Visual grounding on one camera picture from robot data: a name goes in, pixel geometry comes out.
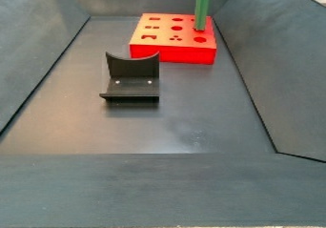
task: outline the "green peg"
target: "green peg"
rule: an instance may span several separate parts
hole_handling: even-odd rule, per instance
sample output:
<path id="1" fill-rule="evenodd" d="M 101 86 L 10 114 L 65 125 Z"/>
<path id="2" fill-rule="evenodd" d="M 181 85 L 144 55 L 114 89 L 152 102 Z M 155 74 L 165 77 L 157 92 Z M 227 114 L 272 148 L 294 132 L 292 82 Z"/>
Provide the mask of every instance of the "green peg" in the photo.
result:
<path id="1" fill-rule="evenodd" d="M 208 13 L 208 0 L 196 0 L 195 30 L 204 31 L 205 17 Z"/>

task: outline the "black holder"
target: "black holder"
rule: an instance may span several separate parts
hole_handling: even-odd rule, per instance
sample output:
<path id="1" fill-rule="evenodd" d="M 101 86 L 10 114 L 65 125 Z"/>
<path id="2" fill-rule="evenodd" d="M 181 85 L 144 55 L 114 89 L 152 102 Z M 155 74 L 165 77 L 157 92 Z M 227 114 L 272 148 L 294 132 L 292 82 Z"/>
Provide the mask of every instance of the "black holder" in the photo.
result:
<path id="1" fill-rule="evenodd" d="M 98 96 L 113 102 L 159 101 L 159 53 L 139 59 L 122 59 L 108 52 L 109 82 Z"/>

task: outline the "cutout hole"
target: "cutout hole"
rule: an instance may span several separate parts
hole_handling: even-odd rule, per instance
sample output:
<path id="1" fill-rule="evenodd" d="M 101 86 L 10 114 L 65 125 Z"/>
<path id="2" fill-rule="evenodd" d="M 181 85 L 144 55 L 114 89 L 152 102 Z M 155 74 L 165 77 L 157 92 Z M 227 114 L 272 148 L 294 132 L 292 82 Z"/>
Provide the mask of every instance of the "cutout hole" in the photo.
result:
<path id="1" fill-rule="evenodd" d="M 180 31 L 180 30 L 183 29 L 183 27 L 181 27 L 181 26 L 172 26 L 171 29 L 172 29 L 173 31 Z"/>
<path id="2" fill-rule="evenodd" d="M 199 43 L 205 42 L 205 38 L 203 38 L 203 37 L 195 37 L 193 40 L 195 40 L 196 42 L 199 42 Z"/>
<path id="3" fill-rule="evenodd" d="M 147 38 L 149 38 L 149 39 L 155 40 L 156 37 L 157 37 L 157 36 L 153 35 L 153 34 L 144 34 L 144 35 L 141 35 L 141 39 L 147 39 Z"/>
<path id="4" fill-rule="evenodd" d="M 179 22 L 179 21 L 183 21 L 181 18 L 172 18 L 172 20 L 173 20 L 173 21 L 177 21 L 177 22 Z"/>

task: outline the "red pegboard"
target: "red pegboard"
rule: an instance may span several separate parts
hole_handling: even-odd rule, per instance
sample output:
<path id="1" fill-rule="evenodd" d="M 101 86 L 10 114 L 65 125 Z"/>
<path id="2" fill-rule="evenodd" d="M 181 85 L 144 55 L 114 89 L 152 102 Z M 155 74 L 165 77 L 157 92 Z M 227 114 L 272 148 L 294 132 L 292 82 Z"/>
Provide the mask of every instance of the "red pegboard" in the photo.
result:
<path id="1" fill-rule="evenodd" d="M 211 17 L 204 31 L 193 30 L 193 15 L 144 13 L 129 40 L 129 54 L 160 54 L 161 62 L 213 64 L 216 41 Z"/>

